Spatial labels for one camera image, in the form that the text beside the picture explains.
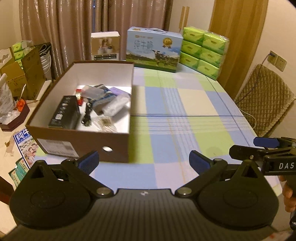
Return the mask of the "person's right hand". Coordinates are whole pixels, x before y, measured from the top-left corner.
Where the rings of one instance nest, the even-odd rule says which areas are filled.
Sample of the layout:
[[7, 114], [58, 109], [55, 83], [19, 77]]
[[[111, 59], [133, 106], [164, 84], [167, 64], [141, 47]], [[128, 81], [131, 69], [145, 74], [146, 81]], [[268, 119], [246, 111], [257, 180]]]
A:
[[286, 210], [286, 212], [292, 213], [295, 211], [295, 205], [296, 205], [295, 197], [293, 197], [293, 190], [288, 185], [286, 178], [284, 176], [280, 176], [279, 179], [281, 182], [285, 183], [282, 188], [285, 210]]

